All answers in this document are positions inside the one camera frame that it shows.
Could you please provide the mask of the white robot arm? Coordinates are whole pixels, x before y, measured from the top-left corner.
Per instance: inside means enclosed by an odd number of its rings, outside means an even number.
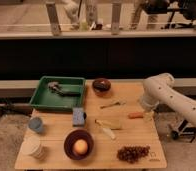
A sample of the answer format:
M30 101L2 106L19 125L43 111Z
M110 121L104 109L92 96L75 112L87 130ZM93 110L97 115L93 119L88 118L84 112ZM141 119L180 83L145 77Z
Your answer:
M144 93L139 103L145 112L150 112L163 102L196 127L196 101L175 91L174 82L170 73L146 78L142 82Z

